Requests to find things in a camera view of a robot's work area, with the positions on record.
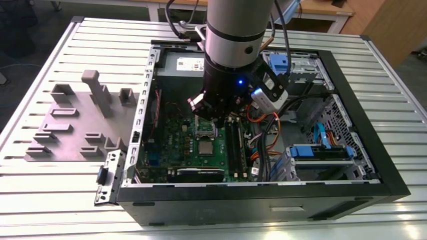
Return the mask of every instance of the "expansion slot bracket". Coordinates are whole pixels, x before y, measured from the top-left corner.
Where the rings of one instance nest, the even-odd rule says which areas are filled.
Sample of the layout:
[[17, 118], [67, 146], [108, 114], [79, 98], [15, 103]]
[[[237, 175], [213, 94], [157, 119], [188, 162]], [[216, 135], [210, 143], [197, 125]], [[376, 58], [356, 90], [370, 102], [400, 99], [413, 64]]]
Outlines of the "expansion slot bracket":
[[98, 168], [96, 183], [100, 185], [96, 191], [94, 206], [114, 206], [126, 154], [121, 150], [108, 153], [105, 163]]

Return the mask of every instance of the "green circuit board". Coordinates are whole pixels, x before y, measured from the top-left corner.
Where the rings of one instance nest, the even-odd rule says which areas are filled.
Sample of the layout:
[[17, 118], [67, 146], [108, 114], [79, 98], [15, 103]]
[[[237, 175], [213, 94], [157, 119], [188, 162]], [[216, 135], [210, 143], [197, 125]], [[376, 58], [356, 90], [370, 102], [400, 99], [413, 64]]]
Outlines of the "green circuit board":
[[229, 175], [225, 128], [214, 128], [202, 118], [168, 118], [161, 150], [146, 151], [144, 158], [145, 166], [138, 169], [142, 182], [166, 183], [168, 168], [209, 167], [224, 170], [224, 182], [250, 181], [248, 176]]

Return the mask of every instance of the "label sticker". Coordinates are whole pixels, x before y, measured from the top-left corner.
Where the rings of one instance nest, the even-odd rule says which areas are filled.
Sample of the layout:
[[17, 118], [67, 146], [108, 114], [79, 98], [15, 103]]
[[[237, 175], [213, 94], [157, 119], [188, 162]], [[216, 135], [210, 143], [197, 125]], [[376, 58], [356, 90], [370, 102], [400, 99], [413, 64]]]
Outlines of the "label sticker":
[[260, 173], [260, 169], [257, 169], [256, 167], [252, 167], [250, 174], [257, 175], [258, 173]]
[[270, 90], [274, 87], [274, 82], [270, 78], [268, 78], [268, 80], [264, 82], [266, 88]]
[[196, 57], [180, 57], [176, 61], [177, 71], [202, 71], [205, 59]]

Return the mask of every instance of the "blue latch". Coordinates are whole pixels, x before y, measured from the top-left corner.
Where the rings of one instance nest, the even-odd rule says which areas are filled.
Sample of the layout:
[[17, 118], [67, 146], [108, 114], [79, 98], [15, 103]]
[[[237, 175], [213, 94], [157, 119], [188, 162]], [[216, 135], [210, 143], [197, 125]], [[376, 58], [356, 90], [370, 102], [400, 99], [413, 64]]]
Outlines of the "blue latch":
[[352, 159], [354, 157], [353, 149], [350, 146], [345, 147], [348, 158]]
[[310, 146], [294, 146], [298, 157], [312, 157], [314, 156]]
[[282, 54], [269, 54], [269, 66], [276, 75], [285, 74], [288, 70], [288, 57]]

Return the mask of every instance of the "aluminum table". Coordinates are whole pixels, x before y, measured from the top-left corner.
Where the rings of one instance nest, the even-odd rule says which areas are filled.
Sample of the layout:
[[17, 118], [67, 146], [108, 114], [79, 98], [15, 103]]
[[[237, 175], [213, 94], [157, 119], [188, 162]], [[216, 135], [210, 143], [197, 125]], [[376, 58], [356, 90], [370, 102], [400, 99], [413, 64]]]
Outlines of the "aluminum table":
[[[141, 87], [150, 40], [166, 23], [74, 17], [0, 135], [0, 236], [98, 239], [425, 239], [427, 114], [370, 41], [289, 32], [292, 48], [332, 52], [410, 195], [334, 221], [140, 227], [120, 206], [93, 207], [101, 162], [26, 162], [54, 84], [88, 91], [96, 69], [109, 92]], [[282, 46], [281, 32], [272, 45]]]

